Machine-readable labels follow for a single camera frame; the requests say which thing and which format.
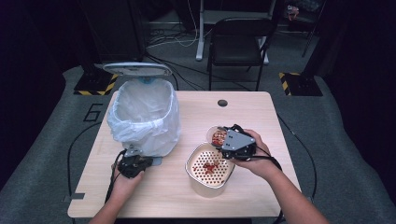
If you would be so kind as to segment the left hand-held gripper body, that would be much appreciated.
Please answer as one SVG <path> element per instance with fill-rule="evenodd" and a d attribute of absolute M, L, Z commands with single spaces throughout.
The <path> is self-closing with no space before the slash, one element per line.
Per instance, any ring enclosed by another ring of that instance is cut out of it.
<path fill-rule="evenodd" d="M 128 154 L 128 149 L 125 148 L 121 152 L 122 158 L 118 163 L 119 172 L 127 178 L 135 178 L 140 172 L 142 172 L 142 165 L 146 162 L 142 160 L 140 155 Z"/>

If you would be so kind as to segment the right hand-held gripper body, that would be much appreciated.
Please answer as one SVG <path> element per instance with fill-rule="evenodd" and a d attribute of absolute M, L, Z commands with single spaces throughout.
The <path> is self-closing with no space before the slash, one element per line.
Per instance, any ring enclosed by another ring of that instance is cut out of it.
<path fill-rule="evenodd" d="M 256 153 L 256 141 L 246 133 L 242 127 L 235 124 L 233 130 L 227 132 L 226 139 L 222 148 L 230 150 L 233 153 L 232 159 L 248 161 Z"/>

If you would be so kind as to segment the brown food scraps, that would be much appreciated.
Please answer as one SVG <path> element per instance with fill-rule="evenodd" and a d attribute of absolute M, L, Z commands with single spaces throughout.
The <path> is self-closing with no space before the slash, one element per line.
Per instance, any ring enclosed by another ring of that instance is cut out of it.
<path fill-rule="evenodd" d="M 224 131 L 215 131 L 212 135 L 212 144 L 221 147 L 225 141 L 226 136 L 227 133 Z"/>

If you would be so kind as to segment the clear plastic cup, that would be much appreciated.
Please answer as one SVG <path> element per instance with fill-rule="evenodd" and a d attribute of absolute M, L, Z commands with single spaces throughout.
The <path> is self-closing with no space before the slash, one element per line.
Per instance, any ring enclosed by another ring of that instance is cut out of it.
<path fill-rule="evenodd" d="M 227 136 L 227 129 L 221 126 L 213 126 L 206 133 L 206 141 L 214 147 L 222 147 Z"/>

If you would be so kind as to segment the white plastic trash bag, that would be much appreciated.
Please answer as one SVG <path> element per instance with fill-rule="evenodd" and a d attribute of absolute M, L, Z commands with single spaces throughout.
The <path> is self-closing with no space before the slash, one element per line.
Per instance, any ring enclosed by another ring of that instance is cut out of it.
<path fill-rule="evenodd" d="M 107 115 L 115 141 L 144 157 L 164 157 L 176 146 L 181 122 L 173 85 L 155 78 L 125 82 Z"/>

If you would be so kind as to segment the white perforated strainer bowl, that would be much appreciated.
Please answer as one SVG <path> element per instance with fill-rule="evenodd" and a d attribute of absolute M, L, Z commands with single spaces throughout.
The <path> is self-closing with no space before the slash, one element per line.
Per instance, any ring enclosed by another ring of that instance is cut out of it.
<path fill-rule="evenodd" d="M 217 161 L 219 167 L 214 174 L 206 175 L 203 165 Z M 214 198 L 225 190 L 234 164 L 222 158 L 221 153 L 209 143 L 200 144 L 188 157 L 185 170 L 191 180 L 191 187 L 200 196 Z"/>

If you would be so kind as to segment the white grey pedal trash can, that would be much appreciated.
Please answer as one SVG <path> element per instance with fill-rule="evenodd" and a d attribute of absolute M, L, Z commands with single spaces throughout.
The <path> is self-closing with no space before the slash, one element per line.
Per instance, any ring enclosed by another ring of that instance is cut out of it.
<path fill-rule="evenodd" d="M 109 63 L 104 65 L 103 69 L 111 74 L 125 76 L 128 78 L 127 81 L 138 79 L 144 83 L 150 83 L 155 78 L 166 80 L 165 78 L 172 74 L 170 68 L 159 63 Z M 128 149 L 128 154 L 140 155 L 132 149 Z M 163 160 L 163 157 L 151 158 L 154 165 L 161 164 Z"/>

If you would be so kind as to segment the person's left hand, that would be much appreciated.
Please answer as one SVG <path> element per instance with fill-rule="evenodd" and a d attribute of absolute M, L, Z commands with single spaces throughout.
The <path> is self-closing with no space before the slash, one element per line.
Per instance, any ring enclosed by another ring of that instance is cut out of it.
<path fill-rule="evenodd" d="M 111 202 L 126 203 L 133 195 L 134 189 L 143 179 L 144 173 L 144 171 L 141 171 L 136 177 L 128 178 L 122 175 L 118 168 L 115 168 L 113 190 L 109 200 Z"/>

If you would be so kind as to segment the person's right hand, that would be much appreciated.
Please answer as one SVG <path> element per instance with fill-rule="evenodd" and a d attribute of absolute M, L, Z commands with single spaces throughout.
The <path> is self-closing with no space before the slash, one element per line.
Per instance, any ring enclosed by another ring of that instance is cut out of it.
<path fill-rule="evenodd" d="M 258 147 L 256 151 L 257 156 L 267 156 L 271 155 L 269 148 L 262 141 L 261 136 L 253 130 L 245 129 L 246 133 L 249 133 L 256 141 Z M 260 176 L 265 179 L 268 183 L 274 182 L 283 173 L 270 161 L 267 159 L 257 159 L 253 158 L 249 161 L 239 161 L 232 160 L 232 162 L 240 167 L 249 169 L 254 175 Z"/>

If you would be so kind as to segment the red food scraps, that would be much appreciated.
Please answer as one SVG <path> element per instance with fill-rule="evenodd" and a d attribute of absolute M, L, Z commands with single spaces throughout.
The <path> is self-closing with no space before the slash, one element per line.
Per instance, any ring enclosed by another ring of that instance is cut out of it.
<path fill-rule="evenodd" d="M 219 163 L 217 161 L 214 161 L 213 163 L 206 162 L 203 165 L 203 168 L 205 169 L 205 174 L 206 175 L 212 175 L 215 172 L 215 169 L 219 167 Z"/>

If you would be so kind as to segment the grey table edge clamp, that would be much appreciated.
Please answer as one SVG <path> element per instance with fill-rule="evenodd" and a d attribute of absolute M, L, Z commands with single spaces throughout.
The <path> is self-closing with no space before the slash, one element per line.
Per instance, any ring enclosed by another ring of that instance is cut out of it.
<path fill-rule="evenodd" d="M 65 195 L 62 202 L 70 203 L 73 200 L 83 200 L 85 193 L 72 193 L 71 195 Z"/>

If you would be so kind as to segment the black folding chair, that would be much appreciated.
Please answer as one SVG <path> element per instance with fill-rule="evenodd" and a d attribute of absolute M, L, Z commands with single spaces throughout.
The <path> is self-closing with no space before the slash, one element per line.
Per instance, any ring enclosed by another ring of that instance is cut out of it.
<path fill-rule="evenodd" d="M 242 67 L 247 70 L 259 68 L 255 90 L 259 89 L 264 66 L 264 55 L 276 31 L 277 23 L 266 18 L 227 18 L 218 21 L 209 43 L 206 71 L 209 74 L 208 88 L 219 82 L 214 78 L 213 67 Z"/>

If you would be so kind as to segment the black yellow striped stand base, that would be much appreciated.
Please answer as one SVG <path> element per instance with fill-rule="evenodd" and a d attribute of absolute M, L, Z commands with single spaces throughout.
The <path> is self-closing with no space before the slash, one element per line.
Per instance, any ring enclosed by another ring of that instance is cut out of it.
<path fill-rule="evenodd" d="M 322 96 L 322 92 L 313 77 L 304 77 L 299 73 L 279 73 L 282 88 L 288 96 Z"/>
<path fill-rule="evenodd" d="M 110 74 L 102 69 L 92 73 L 85 72 L 74 88 L 78 95 L 109 95 L 115 86 L 118 75 Z"/>

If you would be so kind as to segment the thin black metal stand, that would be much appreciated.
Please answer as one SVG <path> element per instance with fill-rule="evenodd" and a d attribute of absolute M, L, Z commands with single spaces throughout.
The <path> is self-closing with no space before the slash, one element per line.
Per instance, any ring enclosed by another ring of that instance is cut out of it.
<path fill-rule="evenodd" d="M 305 57 L 305 55 L 306 55 L 306 53 L 307 53 L 307 51 L 308 51 L 308 49 L 309 49 L 309 46 L 310 46 L 310 44 L 311 44 L 311 41 L 312 41 L 312 39 L 313 39 L 313 36 L 314 36 L 314 34 L 315 34 L 315 32 L 316 32 L 316 30 L 317 30 L 317 28 L 318 28 L 318 24 L 319 24 L 321 15 L 322 15 L 322 13 L 323 13 L 323 10 L 324 10 L 326 4 L 327 4 L 327 0 L 323 0 L 323 4 L 322 4 L 322 6 L 321 6 L 321 8 L 320 8 L 320 11 L 319 11 L 319 13 L 318 13 L 316 19 L 315 19 L 313 29 L 312 29 L 312 30 L 308 33 L 308 35 L 307 35 L 307 41 L 306 41 L 306 44 L 305 44 L 305 47 L 304 47 L 304 51 L 303 51 L 303 54 L 302 54 L 302 57 L 303 57 L 303 58 Z"/>

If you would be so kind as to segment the black cabinet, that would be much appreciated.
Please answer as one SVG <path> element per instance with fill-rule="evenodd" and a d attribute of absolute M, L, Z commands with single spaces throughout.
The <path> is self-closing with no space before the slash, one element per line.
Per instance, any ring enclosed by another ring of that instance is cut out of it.
<path fill-rule="evenodd" d="M 141 62 L 147 28 L 138 0 L 80 0 L 102 63 Z"/>

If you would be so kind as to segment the white metal desk frame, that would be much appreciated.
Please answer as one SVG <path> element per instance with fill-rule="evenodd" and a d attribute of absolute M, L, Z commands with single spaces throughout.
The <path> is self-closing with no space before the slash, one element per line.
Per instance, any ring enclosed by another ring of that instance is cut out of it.
<path fill-rule="evenodd" d="M 264 12 L 230 11 L 230 10 L 209 10 L 205 9 L 205 0 L 200 0 L 199 9 L 199 38 L 195 55 L 195 60 L 200 62 L 204 58 L 205 48 L 205 25 L 233 17 L 243 18 L 271 18 L 275 9 L 276 0 L 270 1 L 270 7 Z"/>

